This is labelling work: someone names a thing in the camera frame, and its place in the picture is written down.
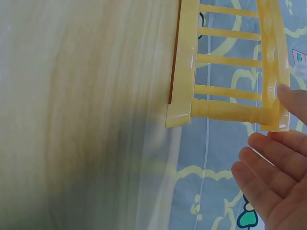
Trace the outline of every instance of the wood grain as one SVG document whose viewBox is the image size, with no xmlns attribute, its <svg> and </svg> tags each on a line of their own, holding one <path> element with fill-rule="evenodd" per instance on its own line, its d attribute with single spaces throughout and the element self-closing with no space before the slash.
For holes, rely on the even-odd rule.
<svg viewBox="0 0 307 230">
<path fill-rule="evenodd" d="M 0 6 L 0 229 L 166 230 L 178 1 Z"/>
</svg>

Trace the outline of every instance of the glossy plastic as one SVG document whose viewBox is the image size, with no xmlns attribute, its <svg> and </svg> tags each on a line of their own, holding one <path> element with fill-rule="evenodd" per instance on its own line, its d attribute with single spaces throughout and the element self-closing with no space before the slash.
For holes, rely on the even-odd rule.
<svg viewBox="0 0 307 230">
<path fill-rule="evenodd" d="M 200 116 L 210 119 L 259 123 L 264 131 L 288 131 L 289 112 L 275 97 L 278 84 L 290 84 L 290 72 L 284 26 L 278 0 L 257 0 L 258 11 L 199 5 L 199 0 L 182 0 L 178 46 L 171 102 L 166 127 L 179 127 Z M 201 12 L 225 13 L 259 18 L 260 34 L 215 28 L 198 28 Z M 198 35 L 261 40 L 262 61 L 197 54 Z M 194 85 L 197 62 L 262 68 L 262 94 L 237 89 Z M 215 100 L 197 100 L 196 94 L 220 95 L 262 102 L 262 107 L 245 106 Z"/>
</svg>

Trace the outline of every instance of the palm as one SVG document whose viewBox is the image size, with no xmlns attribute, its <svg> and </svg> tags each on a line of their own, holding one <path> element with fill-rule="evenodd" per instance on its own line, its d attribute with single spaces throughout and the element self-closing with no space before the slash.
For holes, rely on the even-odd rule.
<svg viewBox="0 0 307 230">
<path fill-rule="evenodd" d="M 279 98 L 307 123 L 307 92 L 284 89 Z M 270 230 L 307 229 L 302 223 L 307 212 L 307 135 L 255 133 L 248 143 L 274 165 L 249 147 L 241 150 L 232 172 L 249 202 Z"/>
</svg>

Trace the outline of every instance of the cartoon print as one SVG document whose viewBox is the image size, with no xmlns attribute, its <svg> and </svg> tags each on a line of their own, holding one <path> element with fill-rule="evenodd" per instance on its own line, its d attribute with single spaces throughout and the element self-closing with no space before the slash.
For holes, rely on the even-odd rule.
<svg viewBox="0 0 307 230">
<path fill-rule="evenodd" d="M 203 14 L 200 12 L 200 16 L 199 16 L 199 20 L 198 20 L 198 26 L 199 27 L 203 27 L 204 26 L 204 17 L 203 17 Z"/>
<path fill-rule="evenodd" d="M 246 197 L 243 196 L 243 198 L 245 200 L 244 211 L 238 217 L 236 224 L 241 229 L 250 230 L 258 225 L 258 215 Z"/>
<path fill-rule="evenodd" d="M 293 58 L 294 58 L 294 64 L 297 64 L 299 62 L 307 63 L 307 55 L 303 54 L 302 52 L 299 52 L 295 49 L 292 49 Z"/>
</svg>

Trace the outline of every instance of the bedsheet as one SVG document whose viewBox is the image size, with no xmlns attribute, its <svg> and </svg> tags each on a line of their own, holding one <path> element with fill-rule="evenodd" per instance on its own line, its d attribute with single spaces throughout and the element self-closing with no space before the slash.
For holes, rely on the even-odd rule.
<svg viewBox="0 0 307 230">
<path fill-rule="evenodd" d="M 201 4 L 257 10 L 256 0 L 201 0 Z M 291 86 L 306 89 L 295 64 L 307 62 L 307 0 L 280 0 L 288 44 Z M 200 13 L 200 26 L 259 33 L 258 19 L 216 13 Z M 213 36 L 199 37 L 199 53 L 261 59 L 261 43 Z M 196 84 L 262 91 L 261 70 L 198 64 Z M 255 105 L 234 98 L 197 95 Z M 294 116 L 291 128 L 307 132 Z M 193 118 L 183 127 L 169 230 L 263 230 L 263 221 L 244 198 L 231 174 L 240 149 L 259 125 Z"/>
</svg>

